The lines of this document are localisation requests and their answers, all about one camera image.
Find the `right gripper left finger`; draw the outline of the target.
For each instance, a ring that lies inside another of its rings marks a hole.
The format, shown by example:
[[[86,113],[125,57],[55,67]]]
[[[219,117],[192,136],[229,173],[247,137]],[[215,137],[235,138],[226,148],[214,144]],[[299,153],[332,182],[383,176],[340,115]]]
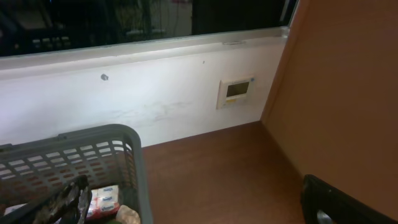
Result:
[[[61,187],[1,217],[1,223],[83,224],[86,221],[91,199],[92,192],[88,177],[79,175]]]

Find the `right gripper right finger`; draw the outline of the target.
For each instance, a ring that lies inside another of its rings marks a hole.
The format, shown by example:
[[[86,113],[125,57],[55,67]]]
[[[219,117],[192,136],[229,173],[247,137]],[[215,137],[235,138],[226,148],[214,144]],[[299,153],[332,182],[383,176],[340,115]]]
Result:
[[[312,174],[304,176],[300,202],[306,224],[397,224]]]

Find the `multipack of small cartons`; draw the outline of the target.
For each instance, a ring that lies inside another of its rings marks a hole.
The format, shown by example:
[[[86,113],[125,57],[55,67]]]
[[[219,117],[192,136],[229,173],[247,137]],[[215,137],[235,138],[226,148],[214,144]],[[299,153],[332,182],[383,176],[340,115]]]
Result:
[[[107,217],[118,212],[120,203],[119,187],[117,185],[93,189],[91,194],[92,198],[86,216],[87,220]]]

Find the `brown paper pouch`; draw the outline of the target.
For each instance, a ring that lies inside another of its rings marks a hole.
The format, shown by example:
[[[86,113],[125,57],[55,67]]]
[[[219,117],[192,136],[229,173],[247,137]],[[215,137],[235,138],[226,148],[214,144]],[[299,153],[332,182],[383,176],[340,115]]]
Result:
[[[121,224],[141,224],[139,214],[126,205],[121,205],[117,214],[116,221]]]

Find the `grey plastic shopping basket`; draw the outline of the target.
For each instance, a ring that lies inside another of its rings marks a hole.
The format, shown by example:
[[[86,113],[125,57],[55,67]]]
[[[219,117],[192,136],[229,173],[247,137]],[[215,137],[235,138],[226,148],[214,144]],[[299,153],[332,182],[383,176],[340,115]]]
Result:
[[[1,205],[27,204],[85,175],[92,189],[117,185],[121,201],[153,223],[139,135],[108,124],[1,146]]]

